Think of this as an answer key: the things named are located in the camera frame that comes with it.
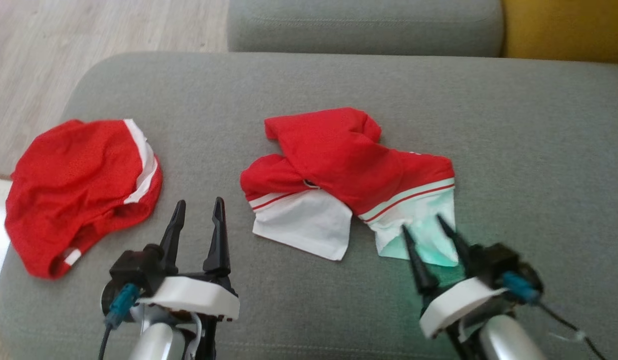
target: blue connector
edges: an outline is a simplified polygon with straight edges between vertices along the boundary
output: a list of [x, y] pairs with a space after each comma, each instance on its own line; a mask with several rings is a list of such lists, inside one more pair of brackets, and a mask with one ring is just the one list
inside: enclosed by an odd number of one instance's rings
[[513, 271], [507, 271], [502, 275], [504, 287], [525, 303], [535, 305], [540, 300], [540, 292], [534, 289], [523, 277]]
[[136, 285], [124, 285], [120, 293], [115, 297], [115, 300], [111, 303], [111, 306], [109, 306], [109, 313], [107, 317], [105, 317], [105, 325], [116, 330], [139, 297], [140, 289], [138, 289]]

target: gray ottoman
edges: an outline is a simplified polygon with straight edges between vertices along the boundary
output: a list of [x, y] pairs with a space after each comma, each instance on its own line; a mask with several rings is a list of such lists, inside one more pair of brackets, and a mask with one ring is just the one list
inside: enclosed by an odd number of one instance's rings
[[231, 51], [498, 57], [500, 0], [231, 0]]
[[[334, 107], [366, 110], [386, 146], [450, 157], [466, 237], [519, 250], [542, 275], [546, 301], [618, 359], [618, 66], [236, 53], [119, 55], [81, 80], [64, 119], [135, 119], [162, 162], [163, 191], [150, 219], [103, 239], [58, 281], [31, 278], [8, 251], [0, 333], [13, 358], [95, 358], [113, 261], [160, 241], [183, 198], [178, 266], [198, 271], [222, 196], [242, 307], [218, 327], [220, 360], [454, 359], [446, 338], [419, 330], [407, 262], [378, 257], [360, 221], [342, 262], [251, 234], [238, 179], [278, 151], [263, 119]], [[520, 315], [549, 358], [585, 358], [583, 345], [547, 336], [569, 332], [539, 310]], [[126, 358], [137, 335], [132, 324], [113, 332], [107, 358]]]

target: gray cushion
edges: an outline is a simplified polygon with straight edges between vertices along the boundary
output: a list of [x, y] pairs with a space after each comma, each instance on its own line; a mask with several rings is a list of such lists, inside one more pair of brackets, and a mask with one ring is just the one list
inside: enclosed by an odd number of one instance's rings
[[231, 0], [232, 51], [498, 57], [499, 0]]
[[[407, 262], [378, 257], [359, 221], [342, 262], [251, 234], [238, 178], [278, 150], [263, 119], [334, 107], [366, 110], [387, 146], [450, 157], [466, 237], [521, 251], [546, 301], [618, 359], [618, 65], [236, 53], [119, 55], [81, 80], [64, 118], [134, 118], [162, 161], [163, 191], [148, 221], [106, 237], [58, 281], [31, 278], [9, 250], [0, 333], [14, 358], [93, 359], [112, 262], [160, 241], [183, 198], [178, 265], [198, 271], [223, 196], [242, 308], [219, 326], [219, 359], [454, 359], [445, 337], [422, 337]], [[539, 310], [521, 319], [549, 358], [584, 356], [547, 336], [569, 332]], [[114, 332], [109, 358], [124, 359], [137, 330]]]

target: black cable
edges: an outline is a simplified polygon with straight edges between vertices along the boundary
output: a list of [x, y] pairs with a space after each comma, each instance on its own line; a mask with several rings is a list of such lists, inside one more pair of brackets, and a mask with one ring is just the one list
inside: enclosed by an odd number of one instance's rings
[[[555, 311], [549, 309], [549, 307], [547, 307], [546, 305], [544, 305], [544, 303], [542, 303], [542, 301], [538, 301], [537, 306], [544, 310], [545, 313], [549, 314], [549, 316], [551, 316], [553, 319], [555, 319], [555, 321], [559, 322], [560, 324], [566, 326], [567, 328], [570, 328], [571, 330], [575, 331], [575, 332], [580, 332], [580, 333], [585, 333], [582, 330], [580, 330], [577, 326], [573, 325], [572, 323], [568, 322], [566, 319], [564, 319], [564, 317], [558, 315]], [[593, 341], [591, 340], [590, 337], [588, 337], [587, 335], [585, 335], [584, 339], [585, 343], [589, 346], [589, 348], [591, 349], [591, 351], [600, 359], [600, 360], [606, 360], [606, 357], [604, 357], [604, 355], [597, 350], [597, 347], [595, 346], [595, 344], [593, 343]]]
[[105, 358], [105, 348], [107, 348], [108, 336], [111, 333], [111, 325], [107, 325], [105, 328], [105, 334], [102, 337], [102, 343], [100, 344], [100, 354], [98, 355], [98, 360], [103, 360]]

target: couch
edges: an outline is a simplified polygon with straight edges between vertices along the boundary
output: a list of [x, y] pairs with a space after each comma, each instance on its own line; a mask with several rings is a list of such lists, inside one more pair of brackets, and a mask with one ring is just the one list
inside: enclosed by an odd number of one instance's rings
[[[236, 29], [243, 26], [229, 21], [229, 33], [244, 34]], [[12, 357], [95, 358], [111, 264], [126, 249], [160, 241], [183, 198], [178, 266], [199, 271], [213, 201], [222, 196], [241, 312], [218, 326], [218, 359], [454, 359], [448, 340], [419, 330], [421, 300], [407, 262], [377, 256], [360, 221], [352, 221], [340, 262], [251, 233], [240, 172], [279, 151], [265, 139], [263, 119], [355, 107], [382, 126], [386, 146], [451, 158], [462, 233], [522, 253], [544, 280], [546, 302], [618, 359], [618, 65], [444, 52], [152, 52], [94, 66], [62, 118], [133, 118], [162, 162], [162, 194], [147, 221], [105, 237], [60, 280], [30, 277], [8, 250], [0, 334]], [[569, 331], [539, 310], [521, 308], [519, 318], [549, 358], [587, 357], [583, 344], [547, 335]], [[113, 332], [106, 358], [126, 358], [138, 330]]]

